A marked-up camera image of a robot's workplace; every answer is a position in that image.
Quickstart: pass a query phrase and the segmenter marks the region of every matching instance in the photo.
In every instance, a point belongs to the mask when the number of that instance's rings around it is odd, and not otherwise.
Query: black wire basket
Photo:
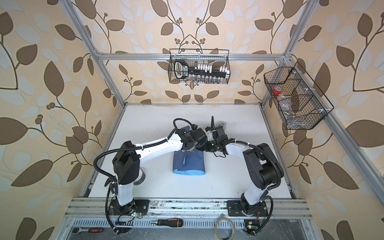
[[[228,84],[228,55],[223,49],[170,49],[169,82]]]
[[[301,77],[305,70],[298,64],[265,73],[264,82],[285,128],[311,130],[334,109],[334,106],[309,74],[314,86],[305,83]],[[315,95],[324,96],[329,106],[324,106]]]

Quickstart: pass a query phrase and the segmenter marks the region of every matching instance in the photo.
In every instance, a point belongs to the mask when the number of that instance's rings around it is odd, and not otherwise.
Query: blue cloth
[[[204,175],[204,156],[203,152],[196,150],[192,152],[177,151],[173,155],[173,173],[182,175]]]

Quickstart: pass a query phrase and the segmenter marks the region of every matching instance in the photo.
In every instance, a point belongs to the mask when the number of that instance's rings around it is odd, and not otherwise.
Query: clear tape roll
[[[223,240],[222,238],[219,237],[219,235],[218,235],[218,233],[217,233],[217,226],[218,226],[218,223],[221,222],[221,221],[223,221],[223,220],[228,221],[228,222],[231,224],[231,227],[232,227],[232,234],[231,234],[231,236],[230,236],[229,238],[226,238],[225,240],[233,240],[233,239],[235,239],[235,235],[236,235],[235,225],[234,225],[234,223],[233,223],[230,219],[228,219],[228,218],[226,218],[226,217],[222,217],[222,218],[220,218],[220,219],[216,222],[216,224],[215,224],[215,235],[216,235],[217,239],[219,239],[219,240]]]

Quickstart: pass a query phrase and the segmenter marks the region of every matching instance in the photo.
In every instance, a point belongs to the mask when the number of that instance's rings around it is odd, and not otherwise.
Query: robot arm
[[[252,183],[241,196],[242,210],[247,215],[254,213],[252,206],[263,201],[270,190],[268,187],[276,183],[278,178],[283,177],[282,168],[269,146],[264,143],[251,147],[249,143],[244,144],[244,142],[235,139],[228,139],[222,126],[217,128],[207,127],[206,131],[196,128],[197,126],[194,125],[190,131],[178,129],[169,138],[136,145],[132,145],[128,141],[121,146],[122,149],[135,147],[138,150],[118,152],[113,159],[114,172],[117,179],[117,183],[114,185],[115,195],[117,195],[120,206],[132,202],[134,182],[141,178],[141,170],[139,169],[141,164],[160,155],[179,150],[195,151],[199,149],[214,152],[220,149],[224,154],[235,155],[245,160]],[[163,141],[163,143],[146,148],[146,146],[160,141]],[[267,161],[261,164],[260,161],[267,160],[267,158],[271,162]],[[280,176],[277,176],[273,163],[277,166]]]

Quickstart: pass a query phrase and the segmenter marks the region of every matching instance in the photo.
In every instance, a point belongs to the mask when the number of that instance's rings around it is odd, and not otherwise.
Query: black screwdriver handle
[[[182,227],[183,220],[178,218],[172,218],[168,220],[158,220],[159,226],[169,226],[169,227]]]

